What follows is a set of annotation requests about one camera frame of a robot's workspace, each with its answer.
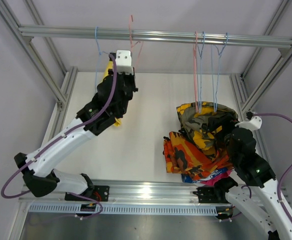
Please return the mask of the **green camouflage trousers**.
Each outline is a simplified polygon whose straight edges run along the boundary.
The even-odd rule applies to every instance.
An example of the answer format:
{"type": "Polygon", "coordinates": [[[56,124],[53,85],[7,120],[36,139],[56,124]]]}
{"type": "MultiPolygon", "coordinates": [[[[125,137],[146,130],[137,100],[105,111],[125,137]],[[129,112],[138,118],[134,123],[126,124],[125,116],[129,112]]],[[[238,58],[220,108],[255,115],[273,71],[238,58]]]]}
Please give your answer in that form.
{"type": "Polygon", "coordinates": [[[234,109],[219,104],[214,111],[214,104],[206,101],[201,103],[201,112],[197,112],[194,102],[178,106],[176,112],[180,122],[179,132],[212,161],[222,148],[217,143],[217,137],[223,127],[239,122],[234,109]]]}

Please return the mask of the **pink trousers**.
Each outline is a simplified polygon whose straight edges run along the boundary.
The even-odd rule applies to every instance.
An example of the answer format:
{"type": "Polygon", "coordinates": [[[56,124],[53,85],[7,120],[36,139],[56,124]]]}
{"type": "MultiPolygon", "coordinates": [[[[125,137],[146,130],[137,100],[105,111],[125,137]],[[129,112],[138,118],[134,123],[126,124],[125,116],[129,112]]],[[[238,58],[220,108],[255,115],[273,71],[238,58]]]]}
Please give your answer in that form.
{"type": "Polygon", "coordinates": [[[209,179],[209,180],[201,180],[200,183],[201,184],[204,184],[206,186],[213,187],[216,182],[218,182],[221,179],[224,179],[224,178],[229,177],[231,173],[232,173],[232,170],[228,170],[228,171],[225,171],[223,173],[220,173],[219,175],[216,175],[212,179],[209,179]]]}

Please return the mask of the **orange camouflage trousers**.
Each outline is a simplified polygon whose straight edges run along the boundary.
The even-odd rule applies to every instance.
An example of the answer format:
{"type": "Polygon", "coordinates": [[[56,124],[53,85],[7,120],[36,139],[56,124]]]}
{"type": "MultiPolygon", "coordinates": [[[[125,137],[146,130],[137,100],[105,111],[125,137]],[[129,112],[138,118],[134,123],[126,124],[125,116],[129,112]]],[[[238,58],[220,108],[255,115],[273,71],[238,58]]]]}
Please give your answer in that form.
{"type": "Polygon", "coordinates": [[[167,173],[186,174],[191,178],[205,178],[215,170],[234,168],[225,149],[218,152],[215,160],[210,160],[180,132],[175,131],[171,131],[169,136],[164,138],[163,155],[167,173]]]}

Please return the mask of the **blue hanger with orange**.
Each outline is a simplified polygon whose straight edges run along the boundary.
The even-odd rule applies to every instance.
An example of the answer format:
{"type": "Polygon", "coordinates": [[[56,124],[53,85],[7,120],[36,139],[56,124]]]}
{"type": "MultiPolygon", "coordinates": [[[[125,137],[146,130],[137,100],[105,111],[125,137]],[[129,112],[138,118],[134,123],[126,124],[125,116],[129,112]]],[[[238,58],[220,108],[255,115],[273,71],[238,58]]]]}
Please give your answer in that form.
{"type": "Polygon", "coordinates": [[[220,82],[220,69],[221,69],[221,58],[223,56],[224,49],[226,48],[229,41],[229,33],[225,33],[225,41],[221,48],[217,45],[211,45],[210,47],[210,65],[211,70],[214,70],[214,48],[216,49],[217,56],[218,56],[218,65],[217,65],[217,72],[216,72],[216,79],[214,79],[214,73],[211,73],[212,79],[212,93],[213,93],[213,110],[216,113],[218,110],[218,91],[219,91],[219,82],[220,82]]]}

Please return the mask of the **blue white patterned trousers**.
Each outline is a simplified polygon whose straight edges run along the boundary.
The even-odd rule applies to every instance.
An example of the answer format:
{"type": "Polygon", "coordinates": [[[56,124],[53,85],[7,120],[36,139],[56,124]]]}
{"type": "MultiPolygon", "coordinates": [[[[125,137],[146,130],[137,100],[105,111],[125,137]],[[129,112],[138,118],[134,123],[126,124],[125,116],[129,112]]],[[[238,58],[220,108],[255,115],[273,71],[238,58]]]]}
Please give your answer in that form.
{"type": "Polygon", "coordinates": [[[190,183],[190,184],[201,184],[201,181],[207,181],[210,180],[212,178],[214,178],[215,176],[219,175],[220,173],[226,172],[228,170],[232,170],[232,169],[228,169],[226,167],[224,168],[220,168],[220,169],[216,169],[215,171],[213,171],[209,176],[204,177],[204,178],[198,178],[197,176],[191,178],[189,175],[187,174],[181,174],[181,180],[183,183],[190,183]]]}

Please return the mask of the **pink hanger with camouflage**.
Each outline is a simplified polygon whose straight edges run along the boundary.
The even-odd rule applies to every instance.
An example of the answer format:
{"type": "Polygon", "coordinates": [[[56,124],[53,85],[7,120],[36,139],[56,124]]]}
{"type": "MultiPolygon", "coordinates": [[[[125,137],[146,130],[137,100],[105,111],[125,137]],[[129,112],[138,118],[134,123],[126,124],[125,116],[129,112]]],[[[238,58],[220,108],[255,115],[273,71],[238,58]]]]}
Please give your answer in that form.
{"type": "Polygon", "coordinates": [[[134,22],[134,17],[131,14],[130,17],[129,17],[129,22],[128,22],[130,52],[133,54],[134,48],[137,45],[140,45],[140,48],[139,48],[138,54],[137,54],[137,59],[136,59],[135,64],[134,64],[134,68],[136,70],[138,65],[139,65],[139,61],[140,61],[141,53],[142,53],[142,50],[143,50],[144,42],[143,41],[139,41],[139,40],[134,40],[134,38],[133,38],[133,29],[132,29],[133,22],[134,22]]]}

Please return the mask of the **pink wire hanger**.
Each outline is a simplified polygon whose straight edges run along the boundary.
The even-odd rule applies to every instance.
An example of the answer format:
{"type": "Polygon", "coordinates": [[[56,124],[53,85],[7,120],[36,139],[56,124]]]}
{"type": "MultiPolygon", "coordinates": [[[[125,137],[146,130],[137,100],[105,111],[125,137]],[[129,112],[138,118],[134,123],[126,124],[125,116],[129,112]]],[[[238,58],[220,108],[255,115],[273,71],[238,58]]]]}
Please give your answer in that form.
{"type": "Polygon", "coordinates": [[[196,44],[199,44],[199,34],[195,32],[195,43],[193,45],[193,81],[194,81],[194,95],[195,95],[195,105],[196,112],[199,113],[199,91],[198,91],[198,81],[197,81],[197,61],[200,59],[198,56],[198,50],[196,44]]]}

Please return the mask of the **blue hanger with blue trousers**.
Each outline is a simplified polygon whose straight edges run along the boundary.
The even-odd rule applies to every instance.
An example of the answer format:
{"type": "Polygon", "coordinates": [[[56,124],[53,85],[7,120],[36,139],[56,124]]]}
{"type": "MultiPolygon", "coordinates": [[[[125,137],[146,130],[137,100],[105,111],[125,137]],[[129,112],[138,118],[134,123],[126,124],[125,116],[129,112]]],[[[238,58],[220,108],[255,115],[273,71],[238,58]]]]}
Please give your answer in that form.
{"type": "Polygon", "coordinates": [[[203,51],[205,46],[205,40],[206,40],[206,33],[202,32],[202,42],[201,42],[201,49],[199,48],[199,44],[196,43],[197,51],[199,60],[197,61],[197,83],[198,83],[198,102],[199,102],[199,113],[202,112],[202,59],[203,59],[203,51]]]}

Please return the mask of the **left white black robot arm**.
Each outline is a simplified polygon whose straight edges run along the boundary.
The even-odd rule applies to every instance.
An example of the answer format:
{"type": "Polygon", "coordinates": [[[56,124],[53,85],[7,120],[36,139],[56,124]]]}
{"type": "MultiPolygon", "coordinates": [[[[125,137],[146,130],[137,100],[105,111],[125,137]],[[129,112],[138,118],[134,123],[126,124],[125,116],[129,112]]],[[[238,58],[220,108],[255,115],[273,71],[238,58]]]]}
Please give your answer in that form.
{"type": "Polygon", "coordinates": [[[135,74],[114,74],[109,70],[92,100],[77,112],[67,127],[37,151],[18,153],[14,160],[28,191],[36,198],[65,192],[67,201],[77,201],[79,197],[84,201],[91,199],[95,186],[87,174],[62,172],[56,166],[79,146],[121,119],[137,91],[135,74]]]}

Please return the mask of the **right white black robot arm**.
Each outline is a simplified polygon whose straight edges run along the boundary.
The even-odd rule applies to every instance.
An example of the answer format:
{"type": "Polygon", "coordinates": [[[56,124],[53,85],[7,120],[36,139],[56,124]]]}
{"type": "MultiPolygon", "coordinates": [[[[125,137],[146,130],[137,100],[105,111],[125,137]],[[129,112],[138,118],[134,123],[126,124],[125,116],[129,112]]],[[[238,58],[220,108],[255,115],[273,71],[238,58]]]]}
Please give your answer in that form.
{"type": "Polygon", "coordinates": [[[239,178],[260,199],[260,208],[246,197],[242,187],[231,178],[222,178],[214,186],[198,187],[193,194],[200,203],[229,203],[263,232],[268,240],[292,240],[292,208],[283,192],[283,179],[277,179],[269,163],[256,152],[253,131],[262,126],[263,113],[247,113],[247,121],[239,122],[229,113],[209,117],[204,130],[222,130],[217,139],[226,147],[230,162],[239,178]]]}

